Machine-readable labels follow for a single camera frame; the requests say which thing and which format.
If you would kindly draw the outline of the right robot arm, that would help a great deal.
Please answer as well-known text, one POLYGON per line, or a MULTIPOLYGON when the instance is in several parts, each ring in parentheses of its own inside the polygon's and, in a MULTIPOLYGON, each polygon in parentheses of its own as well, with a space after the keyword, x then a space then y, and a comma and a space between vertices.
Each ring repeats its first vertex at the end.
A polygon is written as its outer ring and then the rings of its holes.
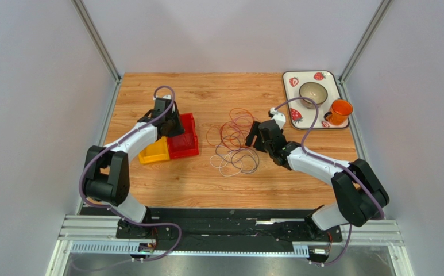
POLYGON ((313 152, 302 143, 288 141, 274 120, 254 122, 245 144, 266 152, 278 166, 310 175, 332 187, 336 202, 314 209, 304 219, 310 231, 344 224, 361 227, 369 220, 384 218, 389 195, 366 160, 332 160, 313 152))

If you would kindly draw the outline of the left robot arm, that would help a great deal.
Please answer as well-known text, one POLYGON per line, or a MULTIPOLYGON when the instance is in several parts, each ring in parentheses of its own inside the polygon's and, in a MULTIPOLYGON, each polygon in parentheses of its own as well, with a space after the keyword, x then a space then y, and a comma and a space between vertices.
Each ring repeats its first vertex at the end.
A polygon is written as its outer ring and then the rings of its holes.
POLYGON ((79 180, 83 201, 97 208, 110 209, 129 224, 148 225, 149 208, 130 193, 130 163, 162 137, 175 137, 182 133, 184 128, 176 102, 167 96, 156 98, 153 109, 141 117, 131 130, 106 146, 94 145, 88 149, 79 180))

